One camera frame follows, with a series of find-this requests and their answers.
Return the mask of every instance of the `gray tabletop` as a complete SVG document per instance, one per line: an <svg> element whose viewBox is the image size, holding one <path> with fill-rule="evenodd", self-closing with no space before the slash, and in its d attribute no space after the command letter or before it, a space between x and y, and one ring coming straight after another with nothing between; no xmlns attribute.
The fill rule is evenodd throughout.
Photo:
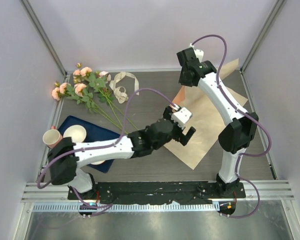
<svg viewBox="0 0 300 240"><path fill-rule="evenodd" d="M178 79L180 72L163 71L163 72L135 72L138 78L140 88L154 88L165 94L171 100L175 97L180 89ZM226 79L224 84L232 88L237 93L247 96L241 76L235 71ZM124 79L122 85L125 86L128 95L134 91L134 80ZM124 111L126 103L116 105ZM150 125L162 117L163 111L169 104L162 98L152 92L141 92L135 96L130 104L128 117L140 129ZM115 119L111 109L104 105L103 109ZM244 106L251 110L249 103ZM77 105L75 101L65 99L59 119L59 125L72 115L96 124L103 128L119 133L120 130L112 123L96 113L90 113L82 104ZM128 124L127 131L132 132L135 129ZM256 154L263 152L263 145L257 131L255 139L251 142L247 153ZM165 147L154 151L151 155L134 159L117 159L113 162L108 173L102 173L91 167L84 166L82 169L91 173L96 182L127 182L127 181L198 181L198 180L215 180L222 162L223 150L219 142L215 142L210 151L204 156L198 166L192 170L181 160L174 156ZM244 157L240 174L243 177L249 177L251 180L271 180L273 179L269 164L266 157L249 158Z"/></svg>

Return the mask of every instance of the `wrapping paper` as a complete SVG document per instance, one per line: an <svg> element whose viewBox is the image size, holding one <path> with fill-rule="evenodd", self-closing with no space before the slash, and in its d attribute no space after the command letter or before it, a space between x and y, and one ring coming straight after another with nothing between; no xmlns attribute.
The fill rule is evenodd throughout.
<svg viewBox="0 0 300 240"><path fill-rule="evenodd" d="M224 79L230 75L236 70L238 64L238 59L225 64L221 68L220 78ZM232 89L228 88L228 90L240 105L243 106L248 101ZM176 141L170 141L164 146L194 170L218 140L218 135L225 128L224 121L208 96L198 87L183 86L173 102L192 112L192 118L186 124L184 133L191 126L196 129L196 132L186 146L181 147Z"/></svg>

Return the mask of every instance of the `flower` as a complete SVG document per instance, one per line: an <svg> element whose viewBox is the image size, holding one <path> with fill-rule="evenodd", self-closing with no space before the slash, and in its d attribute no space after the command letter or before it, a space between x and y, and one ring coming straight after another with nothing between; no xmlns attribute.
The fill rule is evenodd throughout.
<svg viewBox="0 0 300 240"><path fill-rule="evenodd" d="M62 83L62 84L60 85L60 93L61 93L61 94L65 94L65 93L66 93L67 85L70 85L70 84L64 82L64 83Z"/></svg>
<svg viewBox="0 0 300 240"><path fill-rule="evenodd" d="M77 69L73 72L73 78L76 79L78 76L80 76L80 69Z"/></svg>
<svg viewBox="0 0 300 240"><path fill-rule="evenodd" d="M82 77L85 77L86 76L86 74L89 74L89 73L91 73L92 72L92 69L90 68L90 67L84 67L84 68L82 68L81 69L81 71L80 71L80 75L82 76Z"/></svg>
<svg viewBox="0 0 300 240"><path fill-rule="evenodd" d="M55 89L52 90L52 97L57 101L60 100L59 93L60 93L59 87L56 87Z"/></svg>
<svg viewBox="0 0 300 240"><path fill-rule="evenodd" d="M79 83L78 85L75 86L74 92L77 94L79 97L83 97L82 95L82 90L86 87L84 83Z"/></svg>
<svg viewBox="0 0 300 240"><path fill-rule="evenodd" d="M102 71L99 73L100 77L106 77L106 83L111 81L111 75L107 71Z"/></svg>

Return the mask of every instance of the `gray floor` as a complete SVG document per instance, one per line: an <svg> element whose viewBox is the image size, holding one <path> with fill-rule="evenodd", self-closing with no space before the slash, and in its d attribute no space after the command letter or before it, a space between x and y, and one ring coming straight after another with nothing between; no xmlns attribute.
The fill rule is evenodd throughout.
<svg viewBox="0 0 300 240"><path fill-rule="evenodd" d="M235 215L252 211L256 202L239 201ZM278 201L262 201L245 219L228 219L215 211L116 212L78 219L77 212L34 212L27 240L292 240Z"/></svg>
<svg viewBox="0 0 300 240"><path fill-rule="evenodd" d="M173 99L180 89L178 85L179 72L136 72L135 76L139 80L140 88L154 88ZM243 86L241 76L238 71L224 79L224 84L232 88L237 93L247 96ZM122 84L126 87L127 93L134 91L134 81L132 79L123 80ZM141 92L140 96L133 98L128 117L140 129L146 125L154 123L162 117L167 102L152 92ZM103 105L103 109L109 114L111 110ZM125 103L117 106L122 110ZM244 106L251 110L249 104ZM72 115L86 120L101 127L119 133L119 129L112 123L105 120L102 116L90 113L83 105L77 105L73 100L64 100L59 125ZM128 132L134 131L132 126L127 126ZM263 151L259 133L256 133L254 141L250 144L247 153L256 154ZM191 180L214 180L222 162L223 150L218 141L213 145L207 155L198 164L195 170L190 169L170 151L162 147L154 151L151 155L142 158L115 160L108 173L104 174L88 166L82 169L91 173L96 181L126 182L126 181L191 181ZM240 168L243 177L251 180L272 180L272 174L266 157L248 158L244 157Z"/></svg>

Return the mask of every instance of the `pink mug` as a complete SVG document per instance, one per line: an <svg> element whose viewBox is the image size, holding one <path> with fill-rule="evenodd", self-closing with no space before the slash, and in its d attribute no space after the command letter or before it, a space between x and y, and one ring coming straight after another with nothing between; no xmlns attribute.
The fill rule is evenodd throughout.
<svg viewBox="0 0 300 240"><path fill-rule="evenodd" d="M49 148L53 149L62 140L62 138L63 137L57 128L52 126L51 129L43 134L42 141Z"/></svg>

